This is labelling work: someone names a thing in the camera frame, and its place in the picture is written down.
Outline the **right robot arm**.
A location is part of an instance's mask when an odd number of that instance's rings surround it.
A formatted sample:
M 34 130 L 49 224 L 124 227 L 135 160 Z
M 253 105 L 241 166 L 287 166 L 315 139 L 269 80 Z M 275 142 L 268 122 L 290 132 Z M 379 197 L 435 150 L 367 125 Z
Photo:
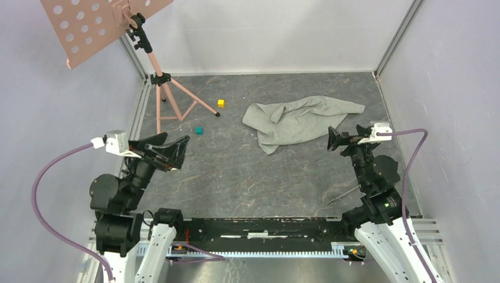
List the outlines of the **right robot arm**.
M 328 128 L 329 152 L 344 147 L 341 156 L 349 157 L 363 193 L 360 207 L 344 212 L 340 231 L 349 240 L 358 240 L 372 255 L 390 282 L 443 282 L 419 240 L 407 211 L 407 181 L 410 167 L 425 142 L 426 129 L 393 131 L 388 123 L 356 127 L 357 133 Z M 422 133 L 404 175 L 399 164 L 386 155 L 375 156 L 373 150 L 393 137 Z

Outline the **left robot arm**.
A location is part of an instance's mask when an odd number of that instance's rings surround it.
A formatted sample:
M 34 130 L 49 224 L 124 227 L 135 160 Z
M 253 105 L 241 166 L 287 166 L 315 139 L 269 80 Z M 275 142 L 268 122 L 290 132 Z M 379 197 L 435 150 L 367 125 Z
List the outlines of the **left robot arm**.
M 89 188 L 90 208 L 96 213 L 96 250 L 108 262 L 110 282 L 158 282 L 173 241 L 185 234 L 182 212 L 160 208 L 150 223 L 146 253 L 135 265 L 144 216 L 135 210 L 155 171 L 180 170 L 190 137 L 168 143 L 162 132 L 141 140 L 129 140 L 121 130 L 92 140 L 94 148 L 124 159 L 123 177 L 103 174 Z

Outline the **grey cloth napkin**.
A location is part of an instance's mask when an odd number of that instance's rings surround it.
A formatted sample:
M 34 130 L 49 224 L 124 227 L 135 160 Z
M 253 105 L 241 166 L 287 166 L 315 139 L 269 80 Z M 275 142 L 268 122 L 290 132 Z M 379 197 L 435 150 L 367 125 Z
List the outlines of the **grey cloth napkin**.
M 273 154 L 280 146 L 305 143 L 328 134 L 349 114 L 364 113 L 365 106 L 326 96 L 309 96 L 275 104 L 251 104 L 244 125 L 257 131 L 259 147 Z

